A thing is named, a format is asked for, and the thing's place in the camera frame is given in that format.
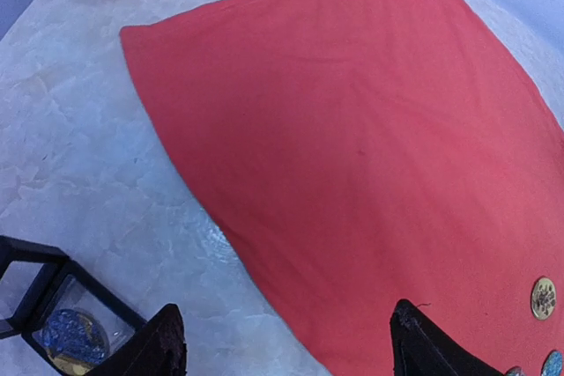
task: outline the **cloth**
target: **cloth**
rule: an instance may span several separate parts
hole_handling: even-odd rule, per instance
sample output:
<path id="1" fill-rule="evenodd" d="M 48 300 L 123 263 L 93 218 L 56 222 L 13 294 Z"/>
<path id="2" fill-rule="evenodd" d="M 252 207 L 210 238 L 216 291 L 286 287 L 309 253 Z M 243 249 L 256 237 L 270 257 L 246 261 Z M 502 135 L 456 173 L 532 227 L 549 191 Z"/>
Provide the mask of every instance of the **cloth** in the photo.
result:
<path id="1" fill-rule="evenodd" d="M 564 283 L 562 132 L 463 0 L 225 0 L 122 45 L 180 175 L 333 374 L 391 374 L 401 298 L 502 371 L 564 347 L 562 307 L 531 313 L 538 277 Z"/>

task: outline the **gold button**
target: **gold button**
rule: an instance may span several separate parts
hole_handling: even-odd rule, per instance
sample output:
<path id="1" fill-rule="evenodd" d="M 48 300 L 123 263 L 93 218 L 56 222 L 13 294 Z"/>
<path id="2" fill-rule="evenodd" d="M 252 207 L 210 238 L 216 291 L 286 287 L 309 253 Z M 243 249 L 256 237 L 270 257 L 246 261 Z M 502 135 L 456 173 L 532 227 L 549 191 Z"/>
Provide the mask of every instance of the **gold button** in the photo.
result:
<path id="1" fill-rule="evenodd" d="M 547 277 L 541 277 L 532 289 L 532 313 L 540 321 L 545 321 L 556 307 L 556 287 Z"/>

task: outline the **white textured tabletop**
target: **white textured tabletop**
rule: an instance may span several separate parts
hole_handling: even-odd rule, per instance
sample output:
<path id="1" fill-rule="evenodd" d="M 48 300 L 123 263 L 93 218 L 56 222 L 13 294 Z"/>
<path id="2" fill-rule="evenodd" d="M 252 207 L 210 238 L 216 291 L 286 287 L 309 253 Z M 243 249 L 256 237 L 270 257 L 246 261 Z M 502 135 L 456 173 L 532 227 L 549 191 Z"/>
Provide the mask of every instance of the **white textured tabletop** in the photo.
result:
<path id="1" fill-rule="evenodd" d="M 177 303 L 189 375 L 325 375 L 183 184 L 125 66 L 122 26 L 212 1 L 31 4 L 0 41 L 0 233 L 63 248 L 147 319 Z M 490 0 L 466 2 L 562 125 L 562 55 Z M 6 375 L 54 374 L 19 338 L 0 342 L 0 362 Z"/>

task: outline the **red fabric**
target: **red fabric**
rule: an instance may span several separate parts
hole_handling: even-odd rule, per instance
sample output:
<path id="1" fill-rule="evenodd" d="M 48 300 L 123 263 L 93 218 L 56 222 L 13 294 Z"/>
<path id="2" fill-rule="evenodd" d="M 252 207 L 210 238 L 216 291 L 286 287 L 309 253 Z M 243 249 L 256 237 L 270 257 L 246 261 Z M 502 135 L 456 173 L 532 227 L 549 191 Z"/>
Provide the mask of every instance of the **red fabric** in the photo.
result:
<path id="1" fill-rule="evenodd" d="M 179 173 L 335 375 L 392 374 L 400 298 L 470 353 L 564 349 L 564 143 L 463 0 L 225 0 L 122 44 Z"/>

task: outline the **marbled surface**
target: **marbled surface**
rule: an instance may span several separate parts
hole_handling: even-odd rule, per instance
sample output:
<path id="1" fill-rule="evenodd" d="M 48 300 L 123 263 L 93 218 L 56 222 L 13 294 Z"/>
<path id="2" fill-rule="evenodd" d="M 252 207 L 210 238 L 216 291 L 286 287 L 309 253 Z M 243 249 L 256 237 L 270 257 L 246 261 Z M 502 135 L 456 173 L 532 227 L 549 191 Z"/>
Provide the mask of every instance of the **marbled surface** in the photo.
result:
<path id="1" fill-rule="evenodd" d="M 145 318 L 177 303 L 189 375 L 326 375 L 182 183 L 127 73 L 122 26 L 212 1 L 31 4 L 0 41 L 0 232 L 63 248 Z M 490 0 L 466 2 L 562 125 L 564 57 Z M 0 343 L 0 362 L 54 374 L 19 338 Z"/>

